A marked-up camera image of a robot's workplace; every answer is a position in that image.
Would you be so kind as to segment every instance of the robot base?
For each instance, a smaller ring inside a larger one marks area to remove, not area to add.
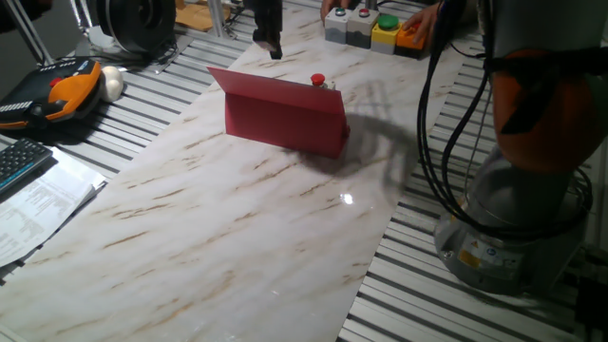
[[[483,224],[505,228],[541,224],[549,217],[562,221],[581,206],[566,191],[571,180],[572,175],[540,176],[516,169],[495,148],[471,186],[465,211]],[[435,248],[446,267],[474,288],[499,295],[542,295],[579,249],[585,227],[586,220],[556,237],[509,241],[480,234],[446,215],[435,229]]]
[[[102,57],[105,58],[105,65],[160,74],[194,41],[194,38],[180,34],[176,34],[175,39],[176,44],[173,47],[167,43],[160,49],[158,53],[160,63],[150,63],[149,57],[144,58],[140,54],[125,51],[114,38],[104,35],[99,27],[93,27],[88,31],[88,39],[83,37],[79,42],[76,55]]]

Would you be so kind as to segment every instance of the person's hand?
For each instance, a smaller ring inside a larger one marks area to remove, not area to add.
[[[437,21],[437,9],[439,8],[439,4],[435,4],[433,6],[429,6],[418,13],[414,14],[407,20],[407,22],[403,25],[403,29],[409,29],[416,24],[420,24],[420,27],[416,31],[416,35],[414,36],[413,44],[418,44],[422,37],[428,35],[430,38],[433,34],[433,28],[435,27],[435,22]]]
[[[351,0],[323,0],[323,5],[321,5],[321,20],[323,24],[325,24],[325,17],[334,7],[346,9],[350,3]]]

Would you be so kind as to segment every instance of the paper document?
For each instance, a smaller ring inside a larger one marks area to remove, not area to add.
[[[52,150],[57,163],[0,203],[0,267],[45,242],[105,183],[96,171]]]

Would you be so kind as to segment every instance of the marble tabletop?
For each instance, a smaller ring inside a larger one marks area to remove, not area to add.
[[[336,82],[351,125],[339,161],[224,133],[212,85],[0,288],[28,341],[333,341],[417,160],[428,60],[325,42],[289,10],[284,57],[232,70]],[[463,58],[446,51],[432,126]]]

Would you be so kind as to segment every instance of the green button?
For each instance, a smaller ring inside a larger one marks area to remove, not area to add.
[[[378,18],[378,26],[380,29],[390,30],[399,25],[399,18],[394,15],[381,15]]]

